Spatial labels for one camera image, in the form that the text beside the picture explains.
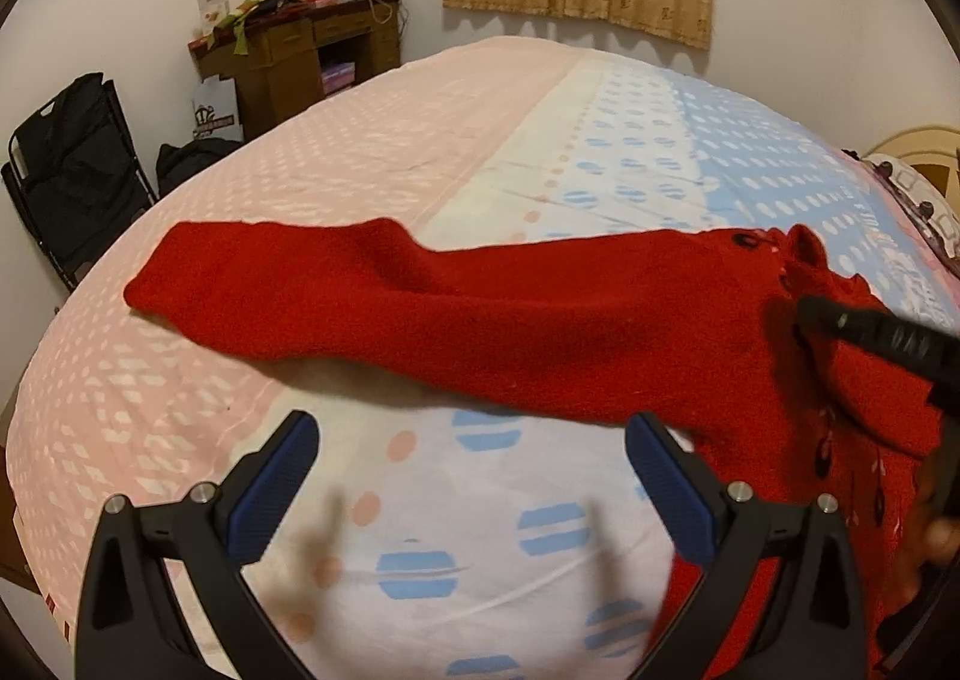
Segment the person's right hand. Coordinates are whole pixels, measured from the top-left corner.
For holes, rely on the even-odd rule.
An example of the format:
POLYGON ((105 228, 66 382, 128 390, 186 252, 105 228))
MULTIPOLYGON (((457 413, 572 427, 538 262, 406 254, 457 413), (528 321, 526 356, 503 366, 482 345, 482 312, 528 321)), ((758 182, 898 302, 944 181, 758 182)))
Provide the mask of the person's right hand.
POLYGON ((924 565, 949 566, 958 552, 958 522, 937 517, 932 510, 937 462, 939 453, 934 451, 914 477, 916 498, 908 511, 892 566, 890 586, 896 609, 905 607, 918 595, 924 565))

